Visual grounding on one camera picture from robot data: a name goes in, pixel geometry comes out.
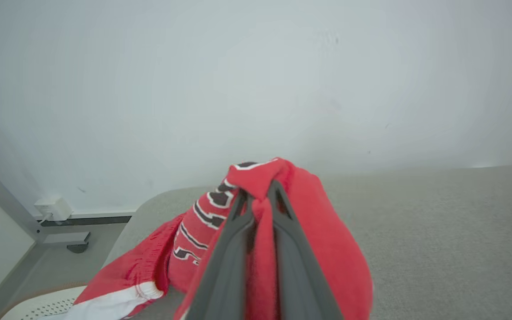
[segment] gray fabric surface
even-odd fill
[[[512,319],[512,166],[322,181],[368,260],[372,319]],[[107,262],[209,189],[146,202]],[[181,298],[171,290],[135,319],[171,319]]]

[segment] black baseboard strip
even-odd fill
[[[57,227],[62,225],[91,225],[91,224],[112,224],[112,223],[127,223],[130,221],[131,216],[123,217],[87,217],[80,219],[68,219],[65,221],[45,221],[43,227]]]

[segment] white cable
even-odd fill
[[[46,216],[43,218],[43,220],[41,220],[41,221],[39,222],[39,224],[43,224],[43,222],[47,221],[51,216],[52,216],[52,212],[51,212],[51,213],[49,213],[48,215],[46,215]]]

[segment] gray floor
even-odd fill
[[[66,247],[35,245],[0,286],[0,312],[25,296],[67,284],[88,282],[106,261],[125,223],[45,227],[50,233],[90,231],[88,249],[72,253]]]

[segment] red fabric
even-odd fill
[[[276,249],[272,209],[267,198],[272,180],[278,180],[286,190],[345,319],[367,319],[372,305],[372,280],[357,243],[335,213],[319,178],[281,158],[264,164],[230,166],[226,179],[215,192],[203,195],[185,214],[163,224],[136,249],[102,269],[72,310],[79,304],[78,309],[86,308],[87,314],[96,311],[92,319],[114,320],[100,316],[99,308],[92,308],[93,301],[110,293],[108,304],[119,304],[116,301],[123,299],[118,298],[122,295],[116,292],[153,279],[163,292],[167,291],[168,281],[186,292],[174,316],[180,320],[195,296],[239,187],[255,198],[252,203],[256,219],[255,245],[246,262],[246,317],[251,320],[279,319]],[[150,303],[147,294],[137,292],[137,300],[132,303],[139,305],[130,316]],[[120,309],[124,310],[119,312],[123,318],[128,308]]]

